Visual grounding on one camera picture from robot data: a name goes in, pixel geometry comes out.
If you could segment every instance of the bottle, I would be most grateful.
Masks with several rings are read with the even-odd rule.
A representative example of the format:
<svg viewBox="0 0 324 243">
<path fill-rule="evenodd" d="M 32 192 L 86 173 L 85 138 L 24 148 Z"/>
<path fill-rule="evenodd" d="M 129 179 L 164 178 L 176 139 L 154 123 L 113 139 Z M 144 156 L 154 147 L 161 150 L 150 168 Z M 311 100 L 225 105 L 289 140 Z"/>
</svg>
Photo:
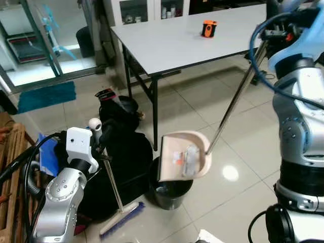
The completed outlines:
<svg viewBox="0 0 324 243">
<path fill-rule="evenodd" d="M 176 6 L 173 4 L 171 5 L 171 18 L 176 16 Z"/>
<path fill-rule="evenodd" d="M 167 8 L 162 6 L 162 12 L 161 12 L 161 18 L 166 19 L 167 18 Z"/>
<path fill-rule="evenodd" d="M 141 16 L 136 16 L 136 17 L 135 17 L 135 22 L 136 22 L 136 23 L 140 23 L 140 22 L 142 22 L 142 17 L 141 17 Z"/>
</svg>

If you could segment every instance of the blue mat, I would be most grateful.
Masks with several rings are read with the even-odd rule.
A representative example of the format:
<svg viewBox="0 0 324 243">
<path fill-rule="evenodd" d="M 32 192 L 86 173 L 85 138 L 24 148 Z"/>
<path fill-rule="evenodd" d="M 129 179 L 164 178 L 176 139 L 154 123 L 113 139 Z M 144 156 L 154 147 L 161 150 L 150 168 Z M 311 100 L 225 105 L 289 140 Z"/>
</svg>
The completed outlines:
<svg viewBox="0 0 324 243">
<path fill-rule="evenodd" d="M 24 113 L 75 99 L 76 94 L 73 81 L 26 91 L 20 95 L 18 113 Z"/>
</svg>

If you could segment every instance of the trash can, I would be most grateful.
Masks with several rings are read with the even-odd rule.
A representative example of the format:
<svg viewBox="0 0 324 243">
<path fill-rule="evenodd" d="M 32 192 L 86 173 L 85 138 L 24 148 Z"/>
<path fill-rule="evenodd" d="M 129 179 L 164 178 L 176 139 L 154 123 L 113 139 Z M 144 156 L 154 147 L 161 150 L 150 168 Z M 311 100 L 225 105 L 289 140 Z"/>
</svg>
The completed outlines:
<svg viewBox="0 0 324 243">
<path fill-rule="evenodd" d="M 150 168 L 150 190 L 153 191 L 157 204 L 165 210 L 173 210 L 178 208 L 185 194 L 189 191 L 193 184 L 193 180 L 189 181 L 157 181 L 159 157 L 156 158 Z"/>
<path fill-rule="evenodd" d="M 91 34 L 88 26 L 79 29 L 76 32 L 75 37 L 80 46 L 80 51 L 83 58 L 95 56 L 95 49 L 92 44 Z"/>
</svg>

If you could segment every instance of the dustpan handle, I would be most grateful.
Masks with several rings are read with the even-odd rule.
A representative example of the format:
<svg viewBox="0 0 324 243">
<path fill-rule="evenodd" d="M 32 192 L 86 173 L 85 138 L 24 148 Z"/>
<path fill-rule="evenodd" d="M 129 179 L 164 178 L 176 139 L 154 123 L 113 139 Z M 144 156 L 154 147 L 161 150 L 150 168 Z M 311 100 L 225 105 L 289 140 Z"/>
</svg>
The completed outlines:
<svg viewBox="0 0 324 243">
<path fill-rule="evenodd" d="M 255 54 L 255 59 L 257 62 L 257 65 L 260 66 L 263 58 L 266 56 L 266 42 L 262 42 L 261 45 L 259 46 L 256 54 Z M 238 89 L 231 101 L 231 103 L 229 104 L 227 111 L 216 131 L 216 134 L 212 140 L 212 142 L 209 145 L 209 148 L 206 151 L 206 154 L 210 154 L 216 144 L 216 142 L 218 141 L 221 133 L 223 132 L 223 129 L 228 121 L 228 119 L 230 118 L 230 116 L 232 115 L 234 109 L 236 108 L 236 105 L 240 99 L 240 97 L 242 96 L 242 94 L 245 92 L 245 90 L 247 89 L 248 85 L 250 84 L 250 82 L 252 81 L 253 77 L 254 77 L 254 69 L 252 67 L 252 65 L 250 65 L 249 69 L 247 70 L 247 72 L 245 73 L 241 83 L 238 86 Z"/>
</svg>

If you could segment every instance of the tile floor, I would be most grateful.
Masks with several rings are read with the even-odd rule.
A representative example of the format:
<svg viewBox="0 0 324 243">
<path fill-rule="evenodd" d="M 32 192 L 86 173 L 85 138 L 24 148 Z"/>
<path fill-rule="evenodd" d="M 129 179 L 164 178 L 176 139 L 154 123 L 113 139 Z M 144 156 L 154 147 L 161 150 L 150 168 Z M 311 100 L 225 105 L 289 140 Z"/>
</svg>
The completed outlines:
<svg viewBox="0 0 324 243">
<path fill-rule="evenodd" d="M 266 66 L 266 62 L 261 65 L 262 69 Z M 211 139 L 247 68 L 247 61 L 239 55 L 161 79 L 159 138 L 171 131 L 197 130 Z M 110 86 L 110 80 L 105 75 L 93 75 L 76 79 L 75 86 L 76 100 L 16 115 L 15 119 L 23 122 L 33 137 L 37 131 L 51 133 L 86 126 L 90 118 L 98 116 L 99 102 L 94 94 Z M 152 141 L 151 105 L 140 87 L 133 91 L 140 110 L 146 113 L 139 131 Z M 143 213 L 103 242 L 189 243 L 195 242 L 200 229 L 223 242 L 248 242 L 250 221 L 276 202 L 272 185 L 279 177 L 280 153 L 271 99 L 271 91 L 250 85 L 213 151 L 211 170 L 195 180 L 182 206 L 165 211 L 142 196 L 140 200 L 146 204 Z M 238 172 L 234 180 L 224 173 L 228 166 Z M 100 242 L 102 225 L 91 225 L 75 242 Z M 267 242 L 264 218 L 257 221 L 252 237 L 255 242 Z"/>
<path fill-rule="evenodd" d="M 61 56 L 58 57 L 63 73 L 79 71 L 96 66 L 94 57 L 83 58 L 80 50 L 75 50 L 74 54 L 77 58 L 76 60 L 73 60 L 66 53 L 61 53 Z M 8 71 L 7 75 L 15 86 L 55 77 L 46 60 L 19 64 L 17 70 Z"/>
</svg>

